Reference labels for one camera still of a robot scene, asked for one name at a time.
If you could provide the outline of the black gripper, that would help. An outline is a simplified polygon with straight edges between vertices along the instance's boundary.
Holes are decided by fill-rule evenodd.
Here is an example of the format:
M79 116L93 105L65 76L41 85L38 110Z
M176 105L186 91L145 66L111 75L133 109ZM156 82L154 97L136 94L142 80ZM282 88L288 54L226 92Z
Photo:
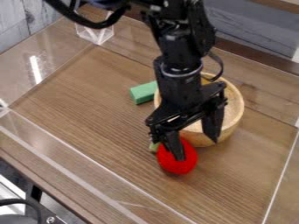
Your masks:
M226 84L212 80L202 85L201 65L190 71L172 71L161 57L153 60L153 72L161 102L144 123L152 140L162 142L174 160L182 161L184 148L177 130L201 120L204 135L213 143L218 141L226 105Z

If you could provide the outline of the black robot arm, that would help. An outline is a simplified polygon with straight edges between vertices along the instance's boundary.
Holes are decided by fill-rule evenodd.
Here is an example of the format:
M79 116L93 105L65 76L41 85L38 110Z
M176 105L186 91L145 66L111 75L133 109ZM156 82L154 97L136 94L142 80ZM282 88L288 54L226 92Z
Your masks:
M218 76L202 84L204 57L221 62L210 52L216 29L204 9L202 0L87 0L111 15L94 22L81 16L61 0L45 3L71 22L90 29L111 26L130 10L132 4L145 7L140 11L161 54L153 60L153 73L161 102L145 118L152 141L162 144L177 161L186 158L185 147L178 136L182 128L200 121L202 133L210 141L220 138L224 120L224 95L226 84Z

